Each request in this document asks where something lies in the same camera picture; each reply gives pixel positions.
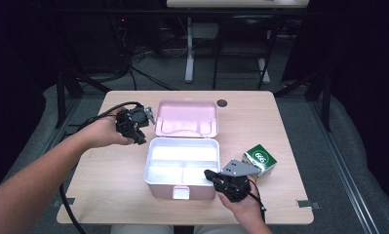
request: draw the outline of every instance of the wooden table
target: wooden table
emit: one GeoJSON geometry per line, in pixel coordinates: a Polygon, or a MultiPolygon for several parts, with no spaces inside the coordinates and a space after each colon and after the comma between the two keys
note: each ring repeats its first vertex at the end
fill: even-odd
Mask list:
{"type": "MultiPolygon", "coordinates": [[[[218,108],[223,168],[231,159],[241,160],[245,151],[263,145],[278,161],[271,175],[260,178],[257,186],[267,208],[270,224],[308,224],[311,210],[299,208],[295,200],[307,195],[273,95],[269,92],[243,91],[114,91],[106,95],[100,111],[125,101],[151,106],[156,114],[159,100],[225,99],[218,108]]],[[[91,149],[81,158],[67,191],[75,198],[71,206],[81,223],[99,224],[237,224],[233,214],[219,199],[167,200],[154,198],[143,179],[148,146],[154,135],[152,125],[143,128],[147,143],[111,145],[91,149]]],[[[58,222],[71,222],[64,207],[58,222]]]]}

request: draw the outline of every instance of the pink lunch box lid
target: pink lunch box lid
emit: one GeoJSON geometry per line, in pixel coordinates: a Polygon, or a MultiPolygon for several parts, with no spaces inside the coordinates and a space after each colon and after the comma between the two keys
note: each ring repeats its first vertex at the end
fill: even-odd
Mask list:
{"type": "Polygon", "coordinates": [[[155,134],[159,137],[215,137],[217,107],[211,100],[164,99],[158,104],[155,134]]]}

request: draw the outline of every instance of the desk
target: desk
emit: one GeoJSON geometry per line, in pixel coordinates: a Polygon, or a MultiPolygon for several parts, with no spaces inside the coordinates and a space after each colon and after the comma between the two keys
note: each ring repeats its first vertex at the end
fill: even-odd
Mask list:
{"type": "MultiPolygon", "coordinates": [[[[271,175],[260,178],[257,186],[267,208],[270,224],[308,224],[311,210],[299,208],[295,200],[307,195],[294,160],[292,149],[273,95],[269,92],[244,91],[114,91],[109,92],[100,111],[125,102],[139,101],[157,112],[162,98],[225,99],[218,108],[223,168],[231,159],[241,160],[243,152],[262,144],[278,161],[271,175]]],[[[148,141],[143,145],[110,145],[90,149],[81,158],[66,193],[75,198],[71,206],[81,223],[142,224],[235,224],[234,215],[219,199],[166,200],[154,198],[143,179],[153,126],[142,129],[148,141]]],[[[64,207],[58,222],[69,223],[64,207]]]]}
{"type": "MultiPolygon", "coordinates": [[[[306,8],[309,0],[168,0],[169,8],[261,8],[261,9],[282,9],[282,8],[306,8]]],[[[188,18],[187,23],[187,65],[185,69],[185,82],[193,82],[194,54],[193,54],[193,35],[192,22],[188,18]]],[[[260,70],[264,67],[264,59],[259,59],[258,66],[260,70]]],[[[268,72],[263,77],[264,84],[270,84],[268,72]]]]}

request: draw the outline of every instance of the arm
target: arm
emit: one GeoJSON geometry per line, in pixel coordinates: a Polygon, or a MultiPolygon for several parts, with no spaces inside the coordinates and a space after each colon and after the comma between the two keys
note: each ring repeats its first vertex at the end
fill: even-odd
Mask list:
{"type": "MultiPolygon", "coordinates": [[[[249,179],[255,182],[253,177],[249,176],[249,179]]],[[[250,186],[252,188],[252,194],[258,197],[258,192],[254,184],[250,182],[250,186]]],[[[250,234],[272,233],[261,218],[260,204],[251,196],[247,196],[238,203],[230,202],[222,193],[218,193],[218,198],[221,200],[222,205],[234,214],[237,221],[239,221],[250,234]]]]}
{"type": "Polygon", "coordinates": [[[99,119],[0,185],[0,233],[28,233],[81,155],[113,143],[133,140],[115,131],[115,117],[99,119]]]}

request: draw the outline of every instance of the small round object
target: small round object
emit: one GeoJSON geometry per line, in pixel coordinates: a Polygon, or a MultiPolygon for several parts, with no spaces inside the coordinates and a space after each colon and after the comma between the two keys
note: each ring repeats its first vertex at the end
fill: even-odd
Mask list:
{"type": "Polygon", "coordinates": [[[217,105],[218,105],[219,107],[225,107],[225,106],[227,106],[227,100],[225,100],[225,99],[219,99],[219,100],[217,101],[217,105]]]}

